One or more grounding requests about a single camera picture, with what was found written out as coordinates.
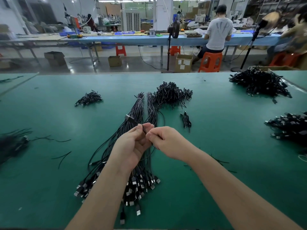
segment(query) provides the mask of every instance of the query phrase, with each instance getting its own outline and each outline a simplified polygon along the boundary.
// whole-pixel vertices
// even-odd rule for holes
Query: ceiling light
[[[117,2],[133,2],[133,1],[131,1],[131,0],[121,0],[121,1],[118,1],[117,0]]]

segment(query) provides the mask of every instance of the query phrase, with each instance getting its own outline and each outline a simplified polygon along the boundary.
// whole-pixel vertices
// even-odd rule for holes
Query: air conditioner unit
[[[140,31],[141,16],[136,10],[121,10],[120,11],[122,31]]]

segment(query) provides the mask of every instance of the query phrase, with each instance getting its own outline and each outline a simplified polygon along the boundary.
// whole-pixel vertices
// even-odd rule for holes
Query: box label
[[[183,60],[183,64],[190,65],[190,60]]]

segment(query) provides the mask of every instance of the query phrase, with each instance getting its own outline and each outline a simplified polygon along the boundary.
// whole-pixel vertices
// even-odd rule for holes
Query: stool
[[[295,63],[300,54],[298,53],[286,53],[280,52],[276,56],[274,56],[270,66],[295,66]]]
[[[116,46],[115,50],[116,50],[116,55],[118,56],[119,54],[124,54],[125,56],[127,56],[126,54],[126,50],[125,50],[125,46],[121,46],[122,49],[118,48],[119,46]]]
[[[178,48],[178,46],[171,46],[171,49],[170,49],[170,53],[171,53],[171,55],[175,55],[175,53],[179,53],[180,54],[180,48],[181,48],[181,46],[179,46],[179,48]]]
[[[208,57],[208,61],[206,64],[203,64],[206,57]],[[199,73],[201,71],[205,71],[206,73],[219,72],[222,63],[222,57],[223,54],[221,52],[220,53],[206,52],[203,56],[203,59],[201,60],[201,66],[199,67],[198,72]]]

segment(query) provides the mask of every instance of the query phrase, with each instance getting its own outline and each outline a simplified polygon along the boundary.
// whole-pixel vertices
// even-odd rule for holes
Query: black electric fan
[[[253,47],[253,44],[254,44],[254,42],[255,42],[257,36],[259,35],[259,31],[260,31],[261,29],[269,30],[269,29],[275,28],[276,25],[277,25],[277,23],[278,23],[278,21],[279,21],[279,19],[280,19],[280,17],[281,17],[281,14],[280,14],[279,12],[275,11],[275,12],[271,12],[271,13],[267,14],[267,15],[261,20],[261,22],[257,25],[257,27],[256,27],[256,29],[255,29],[255,31],[254,31],[254,33],[253,33],[253,38],[252,38],[252,40],[251,40],[251,45],[250,45],[250,47],[248,48],[248,52],[246,53],[246,56],[245,56],[245,58],[244,58],[244,61],[243,61],[242,65],[241,65],[241,67],[240,67],[240,68],[239,68],[239,67],[231,68],[230,70],[231,70],[232,72],[242,71],[243,66],[244,66],[244,64],[245,64],[245,62],[246,62],[246,59],[247,59],[247,57],[248,57],[248,55],[249,55],[249,53],[250,53],[250,51],[251,51],[251,48]]]
[[[170,55],[170,45],[171,45],[171,37],[178,38],[180,23],[179,21],[174,21],[168,28],[167,33],[169,33],[168,37],[168,48],[167,48],[167,70],[162,71],[162,73],[173,73],[173,71],[169,70],[169,55]]]

